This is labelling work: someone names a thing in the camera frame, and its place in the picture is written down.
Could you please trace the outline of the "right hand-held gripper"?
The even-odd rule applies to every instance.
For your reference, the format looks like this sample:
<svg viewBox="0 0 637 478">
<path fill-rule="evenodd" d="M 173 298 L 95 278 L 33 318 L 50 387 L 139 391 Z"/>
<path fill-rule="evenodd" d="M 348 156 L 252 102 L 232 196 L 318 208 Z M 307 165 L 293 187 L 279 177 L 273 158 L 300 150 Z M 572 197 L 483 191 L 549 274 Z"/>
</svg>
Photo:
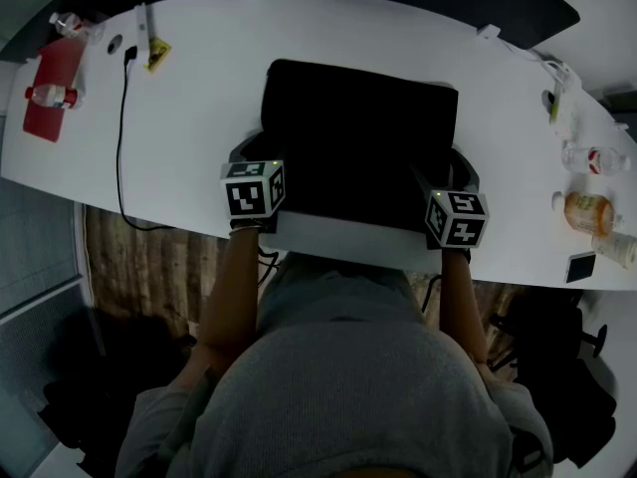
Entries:
<svg viewBox="0 0 637 478">
<path fill-rule="evenodd" d="M 427 248 L 477 248 L 490 219 L 487 199 L 479 191 L 480 177 L 457 149 L 452 149 L 447 184 L 436 186 L 415 164 L 410 168 L 425 202 L 424 232 Z"/>
</svg>

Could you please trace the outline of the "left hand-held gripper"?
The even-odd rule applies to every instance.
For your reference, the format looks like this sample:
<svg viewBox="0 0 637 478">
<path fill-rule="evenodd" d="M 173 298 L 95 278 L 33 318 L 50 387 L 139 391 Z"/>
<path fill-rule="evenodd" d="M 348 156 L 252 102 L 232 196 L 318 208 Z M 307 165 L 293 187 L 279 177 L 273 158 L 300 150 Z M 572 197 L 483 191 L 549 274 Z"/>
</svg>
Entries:
<svg viewBox="0 0 637 478">
<path fill-rule="evenodd" d="M 241 225 L 277 231 L 286 198 L 286 147 L 279 137 L 258 132 L 237 145 L 222 164 L 220 182 L 232 230 Z"/>
</svg>

